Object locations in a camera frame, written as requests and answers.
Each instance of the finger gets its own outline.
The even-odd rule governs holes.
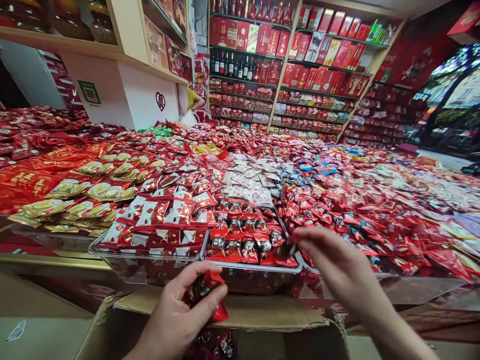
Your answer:
[[[168,283],[170,288],[173,290],[175,299],[181,300],[185,291],[190,289],[190,286],[194,281],[200,276],[207,272],[212,272],[214,274],[220,274],[222,268],[217,266],[210,261],[195,261],[190,264],[172,281]]]
[[[188,312],[188,316],[193,326],[197,327],[198,330],[205,326],[212,317],[217,306],[224,297],[227,296],[228,290],[229,289],[226,285],[216,287]]]

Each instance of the ceiling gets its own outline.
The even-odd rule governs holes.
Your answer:
[[[410,19],[416,19],[451,0],[353,0],[357,3],[375,5],[398,13],[406,14]]]

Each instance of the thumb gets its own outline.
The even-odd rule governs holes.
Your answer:
[[[217,306],[227,296],[228,290],[226,285],[215,288],[190,310],[190,320],[198,331],[209,321]]]

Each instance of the red packaging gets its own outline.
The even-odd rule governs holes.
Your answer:
[[[272,25],[271,24],[260,24],[260,30],[258,32],[258,42],[256,43],[256,53],[266,55],[270,37],[272,36]]]
[[[305,54],[309,48],[311,38],[312,36],[309,34],[304,33],[301,35],[300,46],[298,47],[298,52],[295,58],[297,61],[305,60]]]
[[[320,49],[318,50],[318,56],[316,57],[315,61],[317,64],[323,64],[325,62],[325,58],[327,57],[333,39],[334,38],[331,36],[323,37],[323,40],[320,44]]]
[[[215,46],[219,44],[219,17],[210,18],[210,45]]]
[[[282,70],[282,60],[272,60],[268,70],[267,84],[278,85],[280,71]]]
[[[293,37],[293,42],[291,43],[290,53],[288,54],[289,59],[296,59],[297,53],[300,47],[300,41],[302,40],[302,33],[296,32],[295,36]]]
[[[328,30],[329,34],[338,35],[340,28],[342,27],[342,23],[344,22],[345,13],[343,11],[337,11],[335,16],[333,17],[333,21],[331,22],[330,30]]]
[[[237,20],[228,20],[228,30],[226,46],[232,49],[237,48],[237,36],[239,31],[239,22]]]
[[[351,22],[350,30],[348,31],[348,35],[346,37],[355,39],[355,37],[357,36],[357,33],[359,32],[361,23],[362,21],[358,17],[353,19],[353,21]]]
[[[351,41],[348,40],[343,40],[340,45],[340,49],[338,49],[338,52],[335,57],[335,61],[333,62],[333,67],[334,68],[340,68],[342,65],[342,62],[347,56],[347,52],[349,51],[350,45],[352,44]]]
[[[270,36],[270,42],[268,43],[268,48],[266,54],[269,56],[275,56],[277,51],[277,45],[279,44],[280,31],[272,30]]]
[[[321,18],[320,25],[318,25],[317,31],[326,33],[329,29],[330,22],[334,16],[334,11],[332,9],[325,9],[323,12],[323,17]]]
[[[228,41],[228,29],[229,29],[229,20],[225,18],[219,18],[218,20],[218,45],[227,46]]]
[[[281,80],[281,86],[289,87],[294,73],[295,64],[287,64],[285,68],[285,73],[283,74],[283,79]]]
[[[250,24],[248,22],[246,21],[238,22],[238,31],[236,35],[237,50],[247,51],[247,41],[249,38],[249,30],[250,30]]]
[[[289,31],[281,31],[278,40],[278,47],[276,49],[276,56],[284,58],[287,54],[287,46],[290,40],[290,32]]]

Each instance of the clear plastic tray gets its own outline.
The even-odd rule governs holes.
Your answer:
[[[195,256],[147,255],[134,253],[134,250],[109,252],[95,249],[95,245],[101,242],[105,235],[91,243],[88,253],[101,257],[125,283],[164,286],[186,266],[200,259],[207,247],[209,234],[210,230],[206,233],[200,253]]]
[[[88,253],[90,245],[95,240],[95,237],[91,236],[63,232],[49,232],[47,230],[41,231],[21,224],[14,225],[11,228],[11,232],[29,237],[54,252]]]

